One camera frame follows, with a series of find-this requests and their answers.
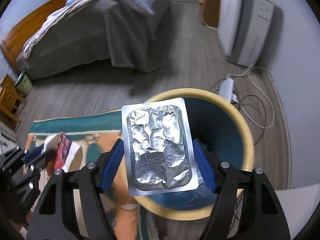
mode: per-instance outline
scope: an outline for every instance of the trash can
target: trash can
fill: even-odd
[[[22,71],[14,86],[17,91],[25,96],[27,96],[33,88],[33,84],[25,71]]]
[[[222,97],[200,89],[175,89],[147,102],[182,97],[185,100],[192,139],[199,138],[221,161],[252,171],[254,144],[249,126],[239,111]],[[125,167],[122,176],[126,180]],[[196,220],[210,216],[216,195],[204,185],[195,190],[136,196],[137,202],[159,216]]]

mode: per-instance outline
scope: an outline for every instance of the white appliance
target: white appliance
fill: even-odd
[[[221,0],[218,38],[226,61],[251,66],[268,34],[272,0]]]

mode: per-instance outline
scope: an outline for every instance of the wooden chair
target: wooden chair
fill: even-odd
[[[0,41],[0,48],[10,66],[16,68],[16,59],[26,41],[35,34],[47,17],[65,6],[67,0],[51,0],[17,23]]]
[[[26,104],[27,101],[17,93],[13,86],[14,81],[8,74],[1,80],[0,85],[0,111],[12,120],[20,123],[20,120],[17,117],[19,106],[21,102]]]

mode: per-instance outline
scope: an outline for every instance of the bed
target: bed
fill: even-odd
[[[51,0],[20,21],[1,41],[10,65],[31,79],[48,77],[74,66],[110,58],[114,67],[149,73],[159,66],[148,60],[148,43],[170,0],[156,0],[154,14],[133,9],[127,0],[92,0],[66,15],[34,45],[28,57],[23,48],[47,16],[67,0]]]

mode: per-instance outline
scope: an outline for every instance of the metal screw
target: metal screw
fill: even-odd
[[[263,169],[261,169],[261,168],[256,168],[255,171],[258,174],[262,174],[263,173]]]
[[[96,167],[96,163],[88,163],[87,168],[88,169],[94,169]]]
[[[56,174],[56,175],[60,175],[61,173],[62,173],[62,169],[56,169],[54,171],[54,174]]]
[[[227,168],[230,167],[230,164],[227,163],[227,162],[222,162],[222,163],[221,163],[221,167],[227,169]]]

